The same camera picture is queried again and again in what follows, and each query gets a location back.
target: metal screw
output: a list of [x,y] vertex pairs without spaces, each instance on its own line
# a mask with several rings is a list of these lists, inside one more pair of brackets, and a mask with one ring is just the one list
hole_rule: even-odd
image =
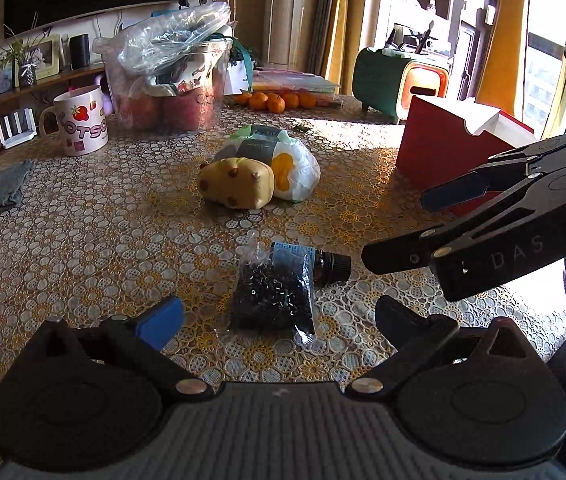
[[352,383],[352,389],[359,394],[377,394],[383,389],[383,383],[378,379],[363,377]]
[[183,379],[176,383],[176,391],[183,395],[200,395],[207,390],[207,383],[201,379]]
[[451,247],[441,247],[440,249],[435,250],[432,256],[434,256],[435,258],[442,258],[443,256],[447,256],[451,252]]

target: flower pattern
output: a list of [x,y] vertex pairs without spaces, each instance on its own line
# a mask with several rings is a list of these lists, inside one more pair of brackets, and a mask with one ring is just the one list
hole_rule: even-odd
[[[226,136],[265,120],[294,130],[316,156],[322,177],[303,203],[272,200],[258,211],[205,203],[199,164]],[[0,215],[0,378],[50,314],[71,326],[95,326],[115,313],[135,317],[168,294],[184,305],[182,329],[164,348],[179,366],[214,386],[221,381],[336,381],[345,386],[394,351],[374,325],[381,294],[423,316],[461,324],[512,317],[547,359],[566,338],[566,309],[527,308],[501,287],[448,303],[429,269],[373,276],[360,248],[375,239],[449,219],[419,205],[419,193],[395,171],[400,127],[381,114],[342,109],[289,110],[264,116],[226,107],[203,135],[138,142],[108,118],[109,143],[60,157],[34,140],[0,156],[0,169],[37,160],[21,207]],[[236,263],[250,239],[312,245],[350,254],[349,282],[316,290],[316,341],[292,334],[226,332]]]

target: open red box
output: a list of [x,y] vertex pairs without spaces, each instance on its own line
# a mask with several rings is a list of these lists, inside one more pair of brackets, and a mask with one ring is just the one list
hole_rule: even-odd
[[[537,140],[533,129],[498,108],[469,100],[414,96],[396,168],[425,191],[485,164],[492,155]],[[462,216],[496,195],[487,192],[450,210]]]

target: mug handle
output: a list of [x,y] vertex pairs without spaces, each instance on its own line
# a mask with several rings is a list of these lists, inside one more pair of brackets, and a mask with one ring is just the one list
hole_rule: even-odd
[[43,137],[47,142],[50,142],[53,145],[58,145],[59,142],[52,140],[50,138],[50,134],[47,133],[47,130],[45,130],[45,116],[47,114],[52,114],[54,116],[54,118],[56,119],[56,126],[58,126],[58,131],[61,131],[61,124],[58,122],[58,116],[56,115],[56,110],[53,106],[50,106],[49,108],[46,108],[45,110],[43,110],[43,112],[41,113],[39,119],[38,119],[38,132],[40,133],[41,137]]

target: white plant pot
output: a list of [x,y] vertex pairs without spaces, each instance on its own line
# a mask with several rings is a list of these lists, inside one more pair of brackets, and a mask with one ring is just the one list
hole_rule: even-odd
[[245,62],[238,61],[235,65],[227,65],[227,77],[225,78],[225,95],[240,94],[242,90],[248,90],[247,72]]

